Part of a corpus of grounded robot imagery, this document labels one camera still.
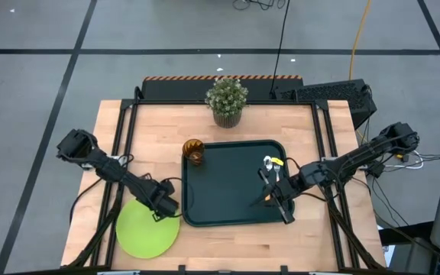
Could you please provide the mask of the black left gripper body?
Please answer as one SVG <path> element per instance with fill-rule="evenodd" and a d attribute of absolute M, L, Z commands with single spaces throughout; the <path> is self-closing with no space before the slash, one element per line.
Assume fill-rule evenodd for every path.
<path fill-rule="evenodd" d="M 172 178 L 166 178 L 160 182 L 154 179 L 144 181 L 147 206 L 153 214 L 162 215 L 163 219 L 178 217 L 176 212 L 179 209 L 179 203 L 171 197 L 175 192 L 171 180 Z"/>

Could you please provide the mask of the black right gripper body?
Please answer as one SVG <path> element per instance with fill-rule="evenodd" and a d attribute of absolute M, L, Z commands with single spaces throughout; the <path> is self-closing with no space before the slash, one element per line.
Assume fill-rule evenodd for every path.
<path fill-rule="evenodd" d="M 291 176 L 288 178 L 282 178 L 278 182 L 271 183 L 268 180 L 267 172 L 264 169 L 258 170 L 258 176 L 264 182 L 264 187 L 271 185 L 273 187 L 272 195 L 276 196 L 282 204 L 282 208 L 277 209 L 280 212 L 282 221 L 285 225 L 293 223 L 295 218 L 291 210 L 289 210 L 287 203 L 296 197 L 300 196 L 304 189 L 299 184 L 298 176 Z"/>

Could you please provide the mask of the lime green round plate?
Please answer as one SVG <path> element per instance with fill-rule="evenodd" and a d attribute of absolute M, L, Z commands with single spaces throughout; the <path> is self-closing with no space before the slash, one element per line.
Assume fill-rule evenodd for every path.
<path fill-rule="evenodd" d="M 151 259 L 167 251 L 180 230 L 179 218 L 154 220 L 153 212 L 136 200 L 130 200 L 119 213 L 116 237 L 123 251 L 132 257 Z"/>

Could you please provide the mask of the spoon with yellow handle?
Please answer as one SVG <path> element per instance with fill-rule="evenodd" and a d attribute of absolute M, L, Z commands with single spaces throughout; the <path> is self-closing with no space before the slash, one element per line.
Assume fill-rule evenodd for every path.
<path fill-rule="evenodd" d="M 284 166 L 284 162 L 278 157 L 266 156 L 263 162 L 266 171 L 279 170 Z"/>

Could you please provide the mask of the dark green serving tray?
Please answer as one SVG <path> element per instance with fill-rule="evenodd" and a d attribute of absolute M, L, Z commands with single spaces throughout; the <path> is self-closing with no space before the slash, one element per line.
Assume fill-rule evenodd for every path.
<path fill-rule="evenodd" d="M 286 159 L 275 140 L 231 141 L 204 144 L 202 162 L 182 158 L 182 210 L 193 227 L 282 222 L 279 209 L 253 201 L 265 182 L 258 174 L 264 158 Z"/>

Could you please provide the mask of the amber ribbed glass cup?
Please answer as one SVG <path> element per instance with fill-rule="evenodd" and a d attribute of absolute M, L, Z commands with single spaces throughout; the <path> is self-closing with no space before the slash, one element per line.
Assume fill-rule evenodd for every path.
<path fill-rule="evenodd" d="M 205 146 L 199 139 L 189 139 L 183 144 L 183 156 L 196 166 L 202 163 L 204 150 Z"/>

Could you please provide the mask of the black computer tower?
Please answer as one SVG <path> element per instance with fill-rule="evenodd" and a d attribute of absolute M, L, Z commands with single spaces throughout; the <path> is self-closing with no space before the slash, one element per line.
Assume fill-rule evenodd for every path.
<path fill-rule="evenodd" d="M 355 129 L 358 129 L 377 110 L 370 87 L 363 79 L 327 82 L 289 89 L 278 88 L 270 93 L 270 97 L 292 102 L 346 101 Z"/>

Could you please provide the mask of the artificial plant in ribbed pot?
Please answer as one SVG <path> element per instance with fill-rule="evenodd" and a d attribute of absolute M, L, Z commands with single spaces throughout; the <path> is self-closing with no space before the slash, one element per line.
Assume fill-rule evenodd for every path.
<path fill-rule="evenodd" d="M 205 103 L 212 110 L 215 123 L 221 128 L 233 128 L 241 120 L 248 89 L 239 79 L 217 78 L 205 93 Z"/>

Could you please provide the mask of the black hazard-striped floor mat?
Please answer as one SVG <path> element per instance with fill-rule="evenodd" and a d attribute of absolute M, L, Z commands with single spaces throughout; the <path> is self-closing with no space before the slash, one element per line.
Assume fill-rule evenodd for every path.
<path fill-rule="evenodd" d="M 299 75 L 202 75 L 202 76 L 147 76 L 142 86 L 134 88 L 134 97 L 149 101 L 200 101 L 217 79 L 236 79 L 248 90 L 247 100 L 275 99 L 275 92 L 303 86 Z"/>

